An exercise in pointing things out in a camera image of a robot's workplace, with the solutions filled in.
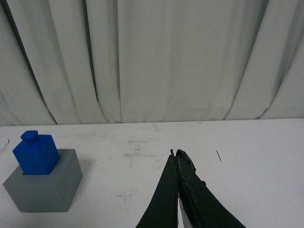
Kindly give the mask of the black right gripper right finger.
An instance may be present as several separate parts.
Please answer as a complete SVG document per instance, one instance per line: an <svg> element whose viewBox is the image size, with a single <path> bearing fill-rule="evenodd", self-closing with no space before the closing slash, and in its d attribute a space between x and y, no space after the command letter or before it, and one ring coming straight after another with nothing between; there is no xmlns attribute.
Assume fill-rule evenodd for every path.
<svg viewBox="0 0 304 228"><path fill-rule="evenodd" d="M183 210L194 228L243 228L207 188L205 181L196 175L196 168L183 150L174 157L179 177L179 197Z"/></svg>

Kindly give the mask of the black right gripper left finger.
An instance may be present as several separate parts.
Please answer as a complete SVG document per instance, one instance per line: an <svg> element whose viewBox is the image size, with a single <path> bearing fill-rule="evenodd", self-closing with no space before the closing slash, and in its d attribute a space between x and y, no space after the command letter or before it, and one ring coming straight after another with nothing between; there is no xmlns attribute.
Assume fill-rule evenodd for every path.
<svg viewBox="0 0 304 228"><path fill-rule="evenodd" d="M162 175L138 228L178 227L178 174L173 150L167 159Z"/></svg>

